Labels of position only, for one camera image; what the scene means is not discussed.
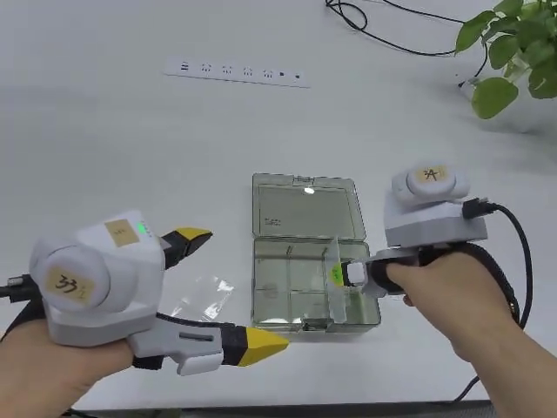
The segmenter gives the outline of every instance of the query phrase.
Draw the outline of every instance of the white table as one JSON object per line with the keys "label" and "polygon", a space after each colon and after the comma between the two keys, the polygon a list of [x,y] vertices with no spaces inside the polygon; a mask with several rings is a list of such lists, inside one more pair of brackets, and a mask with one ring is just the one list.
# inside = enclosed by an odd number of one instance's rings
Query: white table
{"label": "white table", "polygon": [[[468,18],[483,2],[424,0]],[[372,30],[451,49],[458,29],[364,3]],[[305,71],[310,90],[172,78],[170,55]],[[473,193],[514,210],[534,255],[528,332],[557,354],[554,142],[482,129],[455,88],[481,50],[411,57],[347,29],[321,0],[4,0],[0,12],[0,272],[27,269],[42,233],[70,232],[137,207],[156,231],[205,226],[214,238],[166,278],[169,313],[184,280],[215,274],[237,290],[221,319],[250,322],[254,172],[349,177],[372,251],[385,245],[390,177],[424,158],[465,166]],[[486,247],[524,295],[510,224]],[[0,305],[7,326],[20,306]],[[436,401],[473,376],[415,310],[382,300],[383,323],[356,341],[293,343],[256,367],[191,377],[168,361],[97,384],[77,408],[221,407]],[[468,399],[482,399],[478,386]]]}

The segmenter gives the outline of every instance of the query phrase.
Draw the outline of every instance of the small plastic bag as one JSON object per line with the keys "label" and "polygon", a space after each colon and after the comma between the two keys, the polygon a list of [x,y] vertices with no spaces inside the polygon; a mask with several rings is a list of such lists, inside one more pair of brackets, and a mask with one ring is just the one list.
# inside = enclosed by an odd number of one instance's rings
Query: small plastic bag
{"label": "small plastic bag", "polygon": [[234,286],[217,276],[188,280],[185,295],[171,316],[184,320],[214,321],[234,290]]}

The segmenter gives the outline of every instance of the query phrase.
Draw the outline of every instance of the transparent storage box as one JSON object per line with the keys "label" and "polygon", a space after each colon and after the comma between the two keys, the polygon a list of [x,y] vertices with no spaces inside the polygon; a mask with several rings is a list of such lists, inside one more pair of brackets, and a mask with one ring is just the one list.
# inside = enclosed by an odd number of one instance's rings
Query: transparent storage box
{"label": "transparent storage box", "polygon": [[[369,257],[353,181],[257,173],[252,191],[254,326],[333,333],[376,327],[376,299],[350,287],[333,295],[327,284],[335,239],[337,260]],[[335,315],[332,303],[338,312],[343,297],[346,314]]]}

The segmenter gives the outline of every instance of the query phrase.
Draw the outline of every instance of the green led light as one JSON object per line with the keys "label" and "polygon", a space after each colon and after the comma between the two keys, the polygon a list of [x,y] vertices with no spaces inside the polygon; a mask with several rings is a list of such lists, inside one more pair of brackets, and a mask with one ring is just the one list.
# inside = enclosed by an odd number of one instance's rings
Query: green led light
{"label": "green led light", "polygon": [[137,227],[139,233],[147,233],[147,229],[145,228],[145,225],[143,225],[141,222],[138,222]]}

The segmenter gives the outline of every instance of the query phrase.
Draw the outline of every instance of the box lid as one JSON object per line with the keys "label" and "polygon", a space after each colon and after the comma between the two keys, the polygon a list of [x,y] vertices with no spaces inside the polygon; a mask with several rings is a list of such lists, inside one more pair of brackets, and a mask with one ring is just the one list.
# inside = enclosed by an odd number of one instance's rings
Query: box lid
{"label": "box lid", "polygon": [[253,174],[253,235],[364,240],[351,179]]}

